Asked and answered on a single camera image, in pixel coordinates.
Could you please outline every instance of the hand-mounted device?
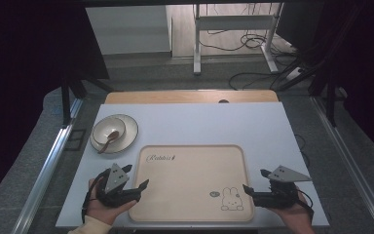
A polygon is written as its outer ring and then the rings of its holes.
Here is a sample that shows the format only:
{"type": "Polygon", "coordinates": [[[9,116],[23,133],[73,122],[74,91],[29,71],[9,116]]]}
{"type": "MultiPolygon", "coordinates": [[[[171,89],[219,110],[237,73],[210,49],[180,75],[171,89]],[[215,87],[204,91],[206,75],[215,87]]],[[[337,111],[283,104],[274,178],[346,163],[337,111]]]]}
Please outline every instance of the hand-mounted device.
{"type": "Polygon", "coordinates": [[[308,176],[284,166],[279,166],[272,173],[264,169],[260,172],[263,177],[269,179],[271,192],[254,192],[253,188],[243,185],[244,192],[253,198],[254,206],[286,209],[297,203],[308,211],[312,220],[314,215],[312,200],[306,193],[298,190],[294,184],[296,181],[310,181],[311,179],[308,176]],[[299,191],[311,200],[311,206],[299,200],[299,191]]]}
{"type": "Polygon", "coordinates": [[[139,202],[141,199],[141,192],[147,188],[149,179],[139,184],[138,188],[123,190],[127,181],[130,179],[127,173],[131,171],[132,165],[126,165],[120,168],[117,164],[113,164],[110,169],[100,173],[90,186],[84,200],[82,208],[82,219],[87,214],[88,204],[90,202],[91,193],[98,182],[96,187],[96,199],[99,200],[106,207],[118,208],[127,202],[135,200],[139,202]]]}

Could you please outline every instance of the white tabletop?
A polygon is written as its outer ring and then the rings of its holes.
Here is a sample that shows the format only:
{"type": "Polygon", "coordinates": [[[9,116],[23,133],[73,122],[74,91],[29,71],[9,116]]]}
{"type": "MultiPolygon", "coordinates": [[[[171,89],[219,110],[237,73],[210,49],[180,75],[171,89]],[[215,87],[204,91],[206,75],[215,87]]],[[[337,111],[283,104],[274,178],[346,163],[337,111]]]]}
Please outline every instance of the white tabletop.
{"type": "MultiPolygon", "coordinates": [[[[135,166],[140,150],[146,145],[238,145],[243,149],[249,186],[256,192],[270,191],[269,180],[260,175],[261,169],[273,171],[283,165],[309,175],[281,102],[103,104],[94,123],[113,114],[132,117],[138,124],[137,138],[122,152],[102,155],[97,154],[90,141],[87,142],[56,227],[81,225],[81,207],[88,191],[88,180],[113,163],[121,167],[135,166]]],[[[135,171],[133,167],[128,173],[130,180],[125,189],[131,188],[135,171]]],[[[328,226],[313,183],[296,182],[296,185],[313,200],[313,226],[328,226]]],[[[135,222],[125,213],[116,219],[114,226],[132,229],[249,229],[280,227],[283,223],[276,214],[257,207],[249,222],[135,222]]]]}

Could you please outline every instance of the spoon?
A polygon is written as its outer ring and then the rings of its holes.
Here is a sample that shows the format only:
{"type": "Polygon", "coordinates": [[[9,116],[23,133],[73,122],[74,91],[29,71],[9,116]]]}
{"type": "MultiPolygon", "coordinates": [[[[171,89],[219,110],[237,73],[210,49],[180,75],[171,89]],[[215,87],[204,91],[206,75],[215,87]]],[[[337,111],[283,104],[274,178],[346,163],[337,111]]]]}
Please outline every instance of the spoon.
{"type": "Polygon", "coordinates": [[[102,147],[101,150],[98,151],[98,154],[103,153],[107,149],[108,144],[112,140],[116,139],[119,135],[120,135],[120,133],[118,131],[114,131],[110,135],[108,135],[108,137],[107,137],[108,140],[105,142],[104,147],[102,147]]]}

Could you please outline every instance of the hand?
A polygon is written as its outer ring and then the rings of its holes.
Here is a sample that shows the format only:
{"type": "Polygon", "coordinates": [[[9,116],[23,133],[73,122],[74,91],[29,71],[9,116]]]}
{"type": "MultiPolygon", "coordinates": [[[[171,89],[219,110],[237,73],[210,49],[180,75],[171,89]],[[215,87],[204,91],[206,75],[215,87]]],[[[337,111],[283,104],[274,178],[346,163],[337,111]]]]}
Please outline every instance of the hand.
{"type": "MultiPolygon", "coordinates": [[[[89,187],[91,184],[93,184],[94,179],[90,179],[89,187]]],[[[91,193],[90,203],[88,205],[87,209],[87,215],[91,216],[93,218],[96,218],[106,224],[112,225],[114,223],[115,218],[128,211],[131,207],[133,207],[136,204],[136,201],[130,201],[128,203],[125,203],[123,206],[118,208],[108,208],[102,205],[98,200],[96,200],[96,188],[98,187],[98,183],[93,188],[93,191],[91,193]]]]}
{"type": "MultiPolygon", "coordinates": [[[[306,203],[306,199],[301,192],[298,192],[298,196],[300,201],[306,203]]],[[[276,213],[292,232],[296,234],[315,234],[308,211],[300,205],[295,204],[287,209],[270,208],[269,210],[276,213]]]]}

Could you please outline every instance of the tray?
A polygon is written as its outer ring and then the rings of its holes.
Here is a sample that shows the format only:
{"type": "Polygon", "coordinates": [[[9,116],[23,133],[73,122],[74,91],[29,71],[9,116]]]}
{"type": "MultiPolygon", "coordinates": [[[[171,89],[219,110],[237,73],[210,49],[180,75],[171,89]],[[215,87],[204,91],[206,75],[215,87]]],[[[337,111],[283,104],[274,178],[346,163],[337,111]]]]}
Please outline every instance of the tray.
{"type": "Polygon", "coordinates": [[[134,186],[150,179],[135,221],[249,221],[252,199],[237,145],[148,145],[139,153],[134,186]]]}

